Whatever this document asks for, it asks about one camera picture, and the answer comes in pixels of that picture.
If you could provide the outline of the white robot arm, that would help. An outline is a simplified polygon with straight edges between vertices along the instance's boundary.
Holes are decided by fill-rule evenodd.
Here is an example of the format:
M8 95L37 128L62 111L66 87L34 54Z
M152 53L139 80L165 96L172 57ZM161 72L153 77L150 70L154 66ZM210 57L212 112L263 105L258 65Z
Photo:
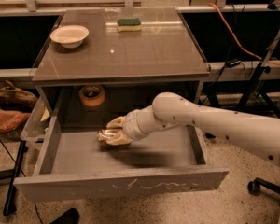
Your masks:
M152 105L110 121L115 133L106 142L126 145L154 132L191 125L280 166L280 119L196 105L171 93L157 95Z

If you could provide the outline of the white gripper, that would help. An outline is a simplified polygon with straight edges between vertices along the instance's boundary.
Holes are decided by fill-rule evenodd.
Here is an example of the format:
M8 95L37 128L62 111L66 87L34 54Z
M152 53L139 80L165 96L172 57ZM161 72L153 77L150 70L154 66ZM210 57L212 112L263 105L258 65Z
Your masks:
M117 117L109 121L106 128L121 129L122 126L123 130L109 131L106 142L110 146L128 145L132 140L141 140L154 132L155 116L152 106L129 112L125 118L123 116Z

